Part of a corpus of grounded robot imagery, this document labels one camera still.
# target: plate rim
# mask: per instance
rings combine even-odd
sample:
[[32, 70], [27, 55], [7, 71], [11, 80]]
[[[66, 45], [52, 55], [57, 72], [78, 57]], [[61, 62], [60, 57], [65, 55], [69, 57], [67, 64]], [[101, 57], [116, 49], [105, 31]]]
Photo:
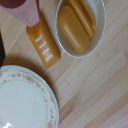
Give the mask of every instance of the plate rim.
[[56, 123], [55, 128], [58, 128], [58, 125], [59, 125], [59, 107], [58, 107], [58, 103], [57, 103], [57, 99], [55, 97], [55, 94], [52, 91], [51, 87], [47, 84], [47, 82], [42, 77], [40, 77], [37, 73], [33, 72], [32, 70], [30, 70], [28, 68], [22, 67], [22, 66], [17, 66], [17, 65], [2, 66], [0, 69], [0, 72], [2, 72], [4, 70], [21, 70], [21, 71], [28, 72], [28, 73], [32, 74], [33, 76], [37, 77], [40, 81], [42, 81], [47, 86], [47, 88], [49, 89], [49, 91], [51, 92], [51, 94], [53, 95], [53, 98], [55, 100], [55, 105], [56, 105], [56, 109], [57, 109], [56, 110], [57, 111], [57, 123]]

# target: wooden table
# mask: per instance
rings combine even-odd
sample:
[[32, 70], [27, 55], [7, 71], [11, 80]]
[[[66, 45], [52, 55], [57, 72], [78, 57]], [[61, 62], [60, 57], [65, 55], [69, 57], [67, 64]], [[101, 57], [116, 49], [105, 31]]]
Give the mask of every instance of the wooden table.
[[[40, 0], [52, 34], [59, 0]], [[29, 68], [53, 89], [59, 104], [59, 128], [128, 127], [128, 0], [104, 0], [106, 31], [96, 51], [75, 59], [62, 58], [46, 70], [26, 34], [26, 26], [0, 8], [6, 51], [3, 65]]]

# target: plate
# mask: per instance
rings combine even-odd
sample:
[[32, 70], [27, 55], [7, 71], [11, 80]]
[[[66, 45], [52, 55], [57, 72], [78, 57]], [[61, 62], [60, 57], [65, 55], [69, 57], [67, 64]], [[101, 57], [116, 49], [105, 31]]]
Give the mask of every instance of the plate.
[[57, 128], [59, 110], [48, 84], [19, 66], [0, 70], [0, 128]]

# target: bowl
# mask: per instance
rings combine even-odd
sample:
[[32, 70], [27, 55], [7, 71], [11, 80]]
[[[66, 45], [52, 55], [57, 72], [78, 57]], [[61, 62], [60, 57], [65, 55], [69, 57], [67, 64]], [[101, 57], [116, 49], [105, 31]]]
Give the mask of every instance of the bowl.
[[64, 35], [63, 31], [61, 30], [59, 26], [58, 21], [58, 13], [59, 11], [67, 5], [67, 0], [61, 0], [59, 2], [57, 12], [56, 12], [56, 20], [55, 20], [55, 26], [56, 26], [56, 35], [58, 42], [62, 49], [70, 56], [75, 58], [83, 58], [88, 55], [90, 55], [93, 51], [96, 50], [98, 45], [100, 44], [104, 31], [106, 26], [106, 11], [105, 11], [105, 5], [103, 0], [85, 0], [88, 4], [89, 8], [91, 9], [95, 19], [96, 19], [96, 29], [93, 38], [90, 39], [89, 46], [87, 50], [83, 53], [79, 53], [75, 51], [75, 49], [72, 47], [66, 36]]

